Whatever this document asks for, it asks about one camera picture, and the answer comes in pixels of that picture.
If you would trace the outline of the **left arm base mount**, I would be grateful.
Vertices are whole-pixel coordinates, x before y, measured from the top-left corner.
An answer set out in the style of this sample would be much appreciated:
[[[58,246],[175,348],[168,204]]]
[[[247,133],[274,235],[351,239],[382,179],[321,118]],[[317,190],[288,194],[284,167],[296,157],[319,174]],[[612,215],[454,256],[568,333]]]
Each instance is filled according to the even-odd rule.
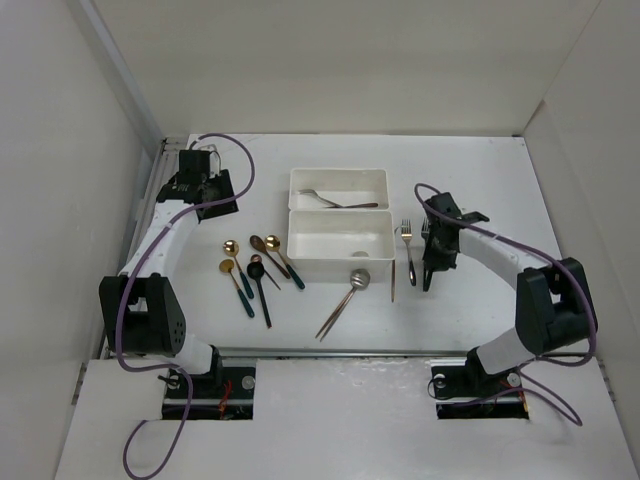
[[[191,376],[193,394],[187,419],[252,420],[256,377],[254,360],[220,357],[209,373]],[[186,379],[173,369],[158,379],[166,384],[161,418],[180,420],[187,404]]]

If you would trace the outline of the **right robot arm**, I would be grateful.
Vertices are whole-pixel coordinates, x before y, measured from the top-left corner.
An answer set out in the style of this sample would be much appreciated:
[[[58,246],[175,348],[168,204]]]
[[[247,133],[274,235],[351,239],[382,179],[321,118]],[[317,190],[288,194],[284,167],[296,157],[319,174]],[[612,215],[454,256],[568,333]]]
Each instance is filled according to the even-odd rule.
[[[422,203],[426,214],[423,290],[437,273],[453,270],[464,255],[484,265],[516,296],[514,325],[471,349],[459,366],[432,370],[437,398],[482,397],[497,393],[507,377],[531,361],[549,361],[551,352],[582,340],[596,346],[598,323],[583,265],[483,228],[488,218],[460,210],[448,192]]]

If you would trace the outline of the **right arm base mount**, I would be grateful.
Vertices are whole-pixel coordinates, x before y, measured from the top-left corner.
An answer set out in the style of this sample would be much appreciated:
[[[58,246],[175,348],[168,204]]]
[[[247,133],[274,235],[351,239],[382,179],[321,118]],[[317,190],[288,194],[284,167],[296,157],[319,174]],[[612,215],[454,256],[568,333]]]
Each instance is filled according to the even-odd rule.
[[[521,387],[521,376],[514,369],[477,380],[463,364],[431,366],[429,394],[436,402],[438,420],[528,420]]]

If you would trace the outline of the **brown wooden fork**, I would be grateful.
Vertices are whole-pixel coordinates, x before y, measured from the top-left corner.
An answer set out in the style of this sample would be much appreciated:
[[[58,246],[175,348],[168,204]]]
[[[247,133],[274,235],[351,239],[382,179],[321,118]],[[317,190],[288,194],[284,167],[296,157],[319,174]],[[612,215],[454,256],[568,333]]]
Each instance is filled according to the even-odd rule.
[[[339,209],[368,209],[368,208],[378,208],[379,204],[376,202],[367,202],[361,204],[351,204],[351,205],[338,205],[333,208]]]

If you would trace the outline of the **gold fork green handle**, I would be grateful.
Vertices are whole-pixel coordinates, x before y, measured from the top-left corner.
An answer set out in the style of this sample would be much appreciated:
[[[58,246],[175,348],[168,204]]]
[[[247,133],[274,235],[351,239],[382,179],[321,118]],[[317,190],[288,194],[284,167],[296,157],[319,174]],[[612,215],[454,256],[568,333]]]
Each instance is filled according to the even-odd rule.
[[[433,278],[434,270],[424,267],[423,269],[423,278],[422,278],[422,291],[428,292],[431,288],[432,278]]]

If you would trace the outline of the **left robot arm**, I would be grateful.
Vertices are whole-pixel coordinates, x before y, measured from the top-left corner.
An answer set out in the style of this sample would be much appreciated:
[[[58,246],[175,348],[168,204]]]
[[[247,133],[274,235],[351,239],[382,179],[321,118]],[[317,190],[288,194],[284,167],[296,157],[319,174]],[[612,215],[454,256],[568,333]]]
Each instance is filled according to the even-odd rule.
[[[149,357],[186,371],[201,396],[221,390],[219,352],[187,332],[171,277],[195,228],[237,210],[217,149],[180,151],[178,170],[161,187],[138,249],[118,275],[104,277],[99,285],[107,341],[123,369],[137,370],[125,355]]]

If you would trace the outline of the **long silver fork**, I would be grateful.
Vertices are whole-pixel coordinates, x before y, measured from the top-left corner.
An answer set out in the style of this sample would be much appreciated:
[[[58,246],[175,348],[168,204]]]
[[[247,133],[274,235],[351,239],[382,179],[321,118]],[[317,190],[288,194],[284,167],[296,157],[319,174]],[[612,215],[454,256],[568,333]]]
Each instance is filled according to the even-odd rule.
[[[332,200],[329,200],[325,197],[322,197],[316,190],[314,189],[301,189],[298,191],[298,193],[300,195],[307,195],[310,196],[312,198],[314,198],[315,200],[323,203],[324,205],[326,205],[328,208],[343,208],[343,205],[336,203]]]

